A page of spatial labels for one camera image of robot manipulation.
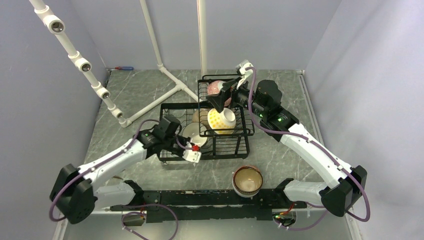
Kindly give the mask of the teal white bowl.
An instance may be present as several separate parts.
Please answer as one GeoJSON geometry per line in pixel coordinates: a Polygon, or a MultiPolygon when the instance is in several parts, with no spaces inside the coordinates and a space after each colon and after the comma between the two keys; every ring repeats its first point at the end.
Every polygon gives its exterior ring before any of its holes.
{"type": "Polygon", "coordinates": [[[206,130],[207,128],[200,122],[192,122],[183,128],[181,135],[190,138],[193,144],[202,148],[208,142],[207,136],[201,136],[206,130]]]}

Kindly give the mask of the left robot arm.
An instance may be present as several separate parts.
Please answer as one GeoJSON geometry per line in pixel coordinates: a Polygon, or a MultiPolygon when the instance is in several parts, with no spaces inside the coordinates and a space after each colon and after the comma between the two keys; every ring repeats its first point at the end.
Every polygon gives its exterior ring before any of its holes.
{"type": "Polygon", "coordinates": [[[149,129],[138,127],[132,138],[97,160],[78,167],[64,166],[49,196],[52,201],[48,212],[50,220],[67,219],[71,224],[77,224],[97,209],[118,205],[139,209],[146,202],[145,193],[135,181],[125,180],[114,186],[104,186],[104,183],[162,151],[198,163],[202,155],[200,148],[190,137],[180,135],[181,129],[176,117],[165,116],[155,120],[155,125],[149,129]]]}

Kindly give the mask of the red patterned bowl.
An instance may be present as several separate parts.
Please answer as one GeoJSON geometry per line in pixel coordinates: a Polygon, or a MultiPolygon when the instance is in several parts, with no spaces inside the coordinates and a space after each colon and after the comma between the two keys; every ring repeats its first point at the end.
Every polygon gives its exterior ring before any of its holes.
{"type": "Polygon", "coordinates": [[[209,85],[208,85],[208,87],[207,87],[207,94],[210,96],[210,95],[215,95],[215,94],[218,94],[219,92],[220,92],[220,90],[222,89],[222,87],[223,87],[223,84],[224,84],[225,82],[224,81],[222,81],[222,80],[216,80],[216,81],[213,81],[212,83],[210,83],[209,85]]]}

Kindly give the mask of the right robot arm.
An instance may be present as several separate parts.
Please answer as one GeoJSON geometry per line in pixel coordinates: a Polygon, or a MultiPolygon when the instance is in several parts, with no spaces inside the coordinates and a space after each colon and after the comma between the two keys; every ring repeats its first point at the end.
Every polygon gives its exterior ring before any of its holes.
{"type": "Polygon", "coordinates": [[[320,205],[337,217],[349,214],[349,209],[364,195],[367,171],[360,165],[352,167],[338,159],[319,143],[303,124],[281,106],[283,93],[273,80],[260,81],[255,90],[237,79],[218,84],[218,93],[208,94],[206,100],[218,113],[228,107],[242,107],[249,112],[256,126],[287,146],[304,159],[323,182],[304,182],[288,178],[275,194],[276,203],[287,208],[293,202],[320,205]]]}

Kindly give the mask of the blue yellow patterned bowl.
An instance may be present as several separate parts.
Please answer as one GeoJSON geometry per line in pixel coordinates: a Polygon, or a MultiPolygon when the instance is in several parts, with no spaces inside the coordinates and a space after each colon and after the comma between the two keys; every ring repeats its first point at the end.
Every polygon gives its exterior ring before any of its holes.
{"type": "Polygon", "coordinates": [[[224,108],[218,112],[215,108],[207,113],[207,121],[210,128],[218,135],[229,135],[234,132],[236,126],[236,115],[229,109],[224,108]]]}

